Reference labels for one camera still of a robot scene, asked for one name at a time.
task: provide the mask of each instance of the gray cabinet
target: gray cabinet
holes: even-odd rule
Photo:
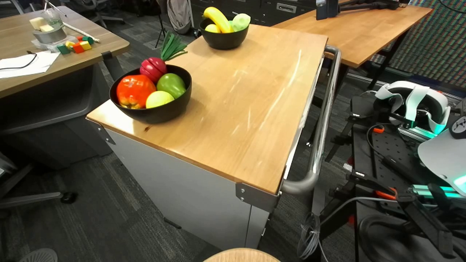
[[[251,23],[273,26],[315,9],[313,0],[190,0],[192,21],[199,28],[206,7],[216,7],[228,18],[246,13]]]

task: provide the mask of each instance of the black bowl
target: black bowl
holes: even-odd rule
[[[209,44],[211,48],[221,50],[233,49],[240,46],[246,39],[247,30],[249,29],[249,26],[247,26],[247,28],[238,32],[219,34],[204,30],[210,24],[214,24],[214,22],[210,19],[204,19],[201,21],[199,28],[201,28],[200,30],[207,44]]]
[[[188,105],[189,99],[191,98],[191,75],[185,69],[174,65],[167,65],[167,71],[168,73],[174,73],[178,75],[181,77],[181,79],[183,79],[183,82],[185,82],[186,92],[177,99],[153,108],[130,109],[120,106],[116,93],[117,85],[125,76],[139,75],[139,69],[135,69],[124,74],[113,83],[112,87],[110,88],[110,100],[127,116],[149,124],[165,122],[179,116],[186,110],[186,106]]]

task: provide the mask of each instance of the cart handle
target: cart handle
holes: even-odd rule
[[[336,47],[326,45],[325,52],[332,53],[334,58],[327,90],[325,91],[325,97],[322,103],[322,109],[319,115],[319,120],[317,121],[317,128],[315,131],[314,141],[312,143],[311,155],[309,157],[308,172],[306,177],[300,181],[289,181],[286,179],[283,181],[281,190],[289,194],[304,194],[311,192],[319,178],[319,172],[322,165],[322,155],[325,147],[325,137],[327,136],[333,97],[335,95],[336,80],[338,78],[338,71],[342,59],[342,53]]]

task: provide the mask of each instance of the yellow block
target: yellow block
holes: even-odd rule
[[[71,42],[71,41],[66,41],[65,43],[65,46],[66,48],[68,48],[69,50],[73,50],[72,46],[74,45],[75,43]]]
[[[40,30],[41,26],[47,25],[47,22],[45,22],[45,19],[42,17],[36,17],[31,20],[29,20],[29,23],[31,23],[32,27],[34,27],[35,30]]]
[[[42,32],[52,31],[54,29],[50,25],[40,26],[39,28],[41,29]]]
[[[92,49],[92,47],[90,47],[90,44],[89,44],[88,41],[82,41],[82,42],[80,42],[79,44],[82,46],[82,48],[83,48],[84,50]]]

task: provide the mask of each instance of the wooden stool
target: wooden stool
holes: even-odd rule
[[[273,256],[251,248],[233,248],[207,258],[204,262],[280,262]]]

